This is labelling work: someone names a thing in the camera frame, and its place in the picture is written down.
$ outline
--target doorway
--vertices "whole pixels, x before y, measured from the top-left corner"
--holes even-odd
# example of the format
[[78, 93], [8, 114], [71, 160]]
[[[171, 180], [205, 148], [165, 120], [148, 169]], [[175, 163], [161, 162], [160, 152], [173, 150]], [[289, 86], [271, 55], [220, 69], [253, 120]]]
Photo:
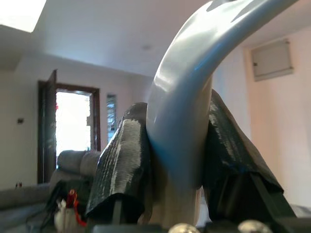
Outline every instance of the doorway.
[[92, 126], [91, 93], [57, 90], [56, 164], [64, 150], [91, 150]]
[[38, 89], [38, 183], [47, 183], [64, 150], [101, 150], [99, 89], [56, 82]]

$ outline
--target small window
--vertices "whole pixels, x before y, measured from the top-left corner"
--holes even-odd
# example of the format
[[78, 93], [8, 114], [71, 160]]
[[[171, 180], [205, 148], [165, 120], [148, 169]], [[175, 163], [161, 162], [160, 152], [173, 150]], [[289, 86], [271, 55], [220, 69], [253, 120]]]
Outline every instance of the small window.
[[117, 114], [116, 114], [116, 96], [107, 95], [107, 129], [108, 142], [117, 130]]

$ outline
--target wooden door frame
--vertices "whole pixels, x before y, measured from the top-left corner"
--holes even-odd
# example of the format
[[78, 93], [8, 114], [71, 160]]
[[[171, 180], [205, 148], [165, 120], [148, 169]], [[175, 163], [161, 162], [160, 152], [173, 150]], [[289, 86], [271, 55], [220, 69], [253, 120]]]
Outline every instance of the wooden door frame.
[[[45, 81], [38, 82], [38, 165], [37, 165], [37, 182], [43, 183], [43, 159], [42, 159], [42, 150], [44, 149], [44, 130], [42, 129], [44, 118], [42, 117], [43, 108], [42, 108], [42, 99], [41, 91], [44, 86]], [[92, 150], [101, 151], [101, 125], [100, 125], [100, 90], [99, 88], [71, 85], [66, 83], [57, 83], [57, 91], [63, 90], [71, 93], [82, 94], [90, 93], [91, 94], [91, 109], [93, 112], [93, 135], [92, 135]]]

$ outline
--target gray sofa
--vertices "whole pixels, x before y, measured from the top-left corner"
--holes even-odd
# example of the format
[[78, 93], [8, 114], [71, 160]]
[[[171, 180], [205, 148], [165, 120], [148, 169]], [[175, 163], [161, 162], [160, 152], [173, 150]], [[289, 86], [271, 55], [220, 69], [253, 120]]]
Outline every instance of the gray sofa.
[[[0, 232], [35, 232], [46, 216], [43, 210], [57, 182], [94, 177], [99, 157], [97, 151], [63, 151], [50, 183], [0, 191]], [[26, 219], [40, 211], [43, 212], [26, 225]], [[55, 232], [55, 229], [50, 226], [45, 232]]]

